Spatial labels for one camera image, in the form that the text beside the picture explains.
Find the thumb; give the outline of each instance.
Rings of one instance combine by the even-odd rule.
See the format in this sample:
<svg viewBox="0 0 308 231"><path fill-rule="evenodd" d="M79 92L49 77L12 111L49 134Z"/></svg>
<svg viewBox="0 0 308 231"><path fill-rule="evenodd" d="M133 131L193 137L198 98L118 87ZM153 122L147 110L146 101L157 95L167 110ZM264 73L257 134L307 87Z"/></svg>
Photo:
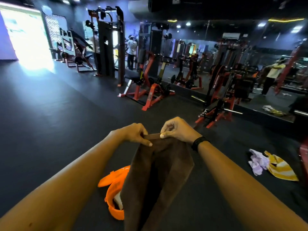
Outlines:
<svg viewBox="0 0 308 231"><path fill-rule="evenodd" d="M149 147L153 146L153 144L149 140L145 140L141 136L140 136L140 139L138 141L139 141L139 143L141 143L141 144L143 144L145 146L149 146Z"/></svg>
<svg viewBox="0 0 308 231"><path fill-rule="evenodd" d="M163 132L160 134L160 138L161 139L164 139L164 138L167 138L167 137L172 137L174 135L174 132L175 131L166 131L166 132Z"/></svg>

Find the black pants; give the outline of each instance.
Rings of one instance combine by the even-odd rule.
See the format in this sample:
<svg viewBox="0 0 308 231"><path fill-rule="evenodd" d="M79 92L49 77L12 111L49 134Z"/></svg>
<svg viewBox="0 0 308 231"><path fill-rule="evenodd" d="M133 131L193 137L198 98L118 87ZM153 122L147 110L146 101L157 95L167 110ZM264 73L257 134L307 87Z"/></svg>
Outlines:
<svg viewBox="0 0 308 231"><path fill-rule="evenodd" d="M134 56L132 54L128 54L127 56L127 66L130 70L133 70L134 68Z"/></svg>
<svg viewBox="0 0 308 231"><path fill-rule="evenodd" d="M267 94L267 92L269 91L269 88L274 84L274 82L275 82L274 78L266 77L264 85L263 85L263 90L262 90L263 95Z"/></svg>
<svg viewBox="0 0 308 231"><path fill-rule="evenodd" d="M97 73L102 74L102 61L100 60L100 53L95 54L96 62L97 62Z"/></svg>

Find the forearm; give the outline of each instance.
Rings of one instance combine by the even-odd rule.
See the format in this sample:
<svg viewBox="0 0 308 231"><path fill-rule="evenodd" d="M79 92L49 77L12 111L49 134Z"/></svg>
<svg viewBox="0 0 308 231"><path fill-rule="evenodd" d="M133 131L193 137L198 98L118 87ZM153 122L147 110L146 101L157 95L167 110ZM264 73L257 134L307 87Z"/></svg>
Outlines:
<svg viewBox="0 0 308 231"><path fill-rule="evenodd" d="M4 217L0 230L67 230L97 187L106 163L121 143L117 132L43 183Z"/></svg>
<svg viewBox="0 0 308 231"><path fill-rule="evenodd" d="M209 142L200 143L198 151L246 227L256 231L308 230L306 222Z"/></svg>

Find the orange lid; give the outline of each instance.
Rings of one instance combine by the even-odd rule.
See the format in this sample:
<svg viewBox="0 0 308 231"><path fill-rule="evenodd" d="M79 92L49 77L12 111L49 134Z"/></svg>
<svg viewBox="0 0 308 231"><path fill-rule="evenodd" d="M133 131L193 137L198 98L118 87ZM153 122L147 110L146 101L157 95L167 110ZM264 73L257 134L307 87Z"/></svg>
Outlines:
<svg viewBox="0 0 308 231"><path fill-rule="evenodd" d="M129 172L129 169L130 169L130 165L129 166L126 166L126 167L123 167L123 168L120 168L118 169L117 171L112 171L110 172L109 175L107 175L106 177L103 177L99 183L98 183L98 187L104 187L104 186L108 186L110 185L111 183L113 183L115 180L119 180L121 179L122 177L126 177L126 175L128 174Z"/></svg>

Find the left hand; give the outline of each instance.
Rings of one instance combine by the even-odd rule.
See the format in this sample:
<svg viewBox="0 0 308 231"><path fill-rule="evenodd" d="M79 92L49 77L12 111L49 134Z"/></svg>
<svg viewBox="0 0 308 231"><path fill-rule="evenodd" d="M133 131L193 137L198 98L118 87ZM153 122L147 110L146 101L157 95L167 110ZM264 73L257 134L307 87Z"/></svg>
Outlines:
<svg viewBox="0 0 308 231"><path fill-rule="evenodd" d="M122 136L123 141L130 141L134 143L141 143L145 146L151 147L153 144L149 140L145 140L141 137L141 134L147 135L148 132L141 123L133 123L129 126L125 126L121 129L115 130L120 136Z"/></svg>

